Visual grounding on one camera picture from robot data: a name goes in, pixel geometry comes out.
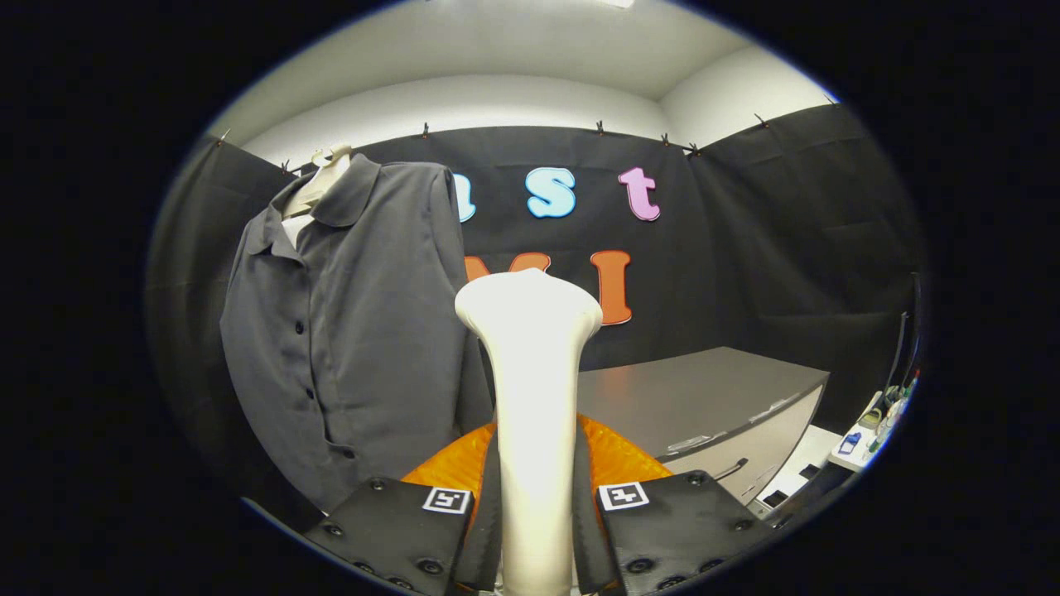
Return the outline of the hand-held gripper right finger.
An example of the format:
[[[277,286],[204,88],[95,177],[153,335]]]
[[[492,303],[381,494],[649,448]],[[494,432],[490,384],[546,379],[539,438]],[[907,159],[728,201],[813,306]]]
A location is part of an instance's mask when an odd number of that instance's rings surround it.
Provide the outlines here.
[[[578,416],[573,559],[583,594],[655,595],[719,574],[771,534],[707,472],[674,473]]]

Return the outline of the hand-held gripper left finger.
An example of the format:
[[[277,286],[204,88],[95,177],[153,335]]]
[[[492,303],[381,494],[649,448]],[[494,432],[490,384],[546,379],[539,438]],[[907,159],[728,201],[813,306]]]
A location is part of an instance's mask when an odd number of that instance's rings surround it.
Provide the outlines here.
[[[497,426],[488,423],[405,478],[361,483],[304,539],[417,595],[473,595],[494,588],[502,521]]]

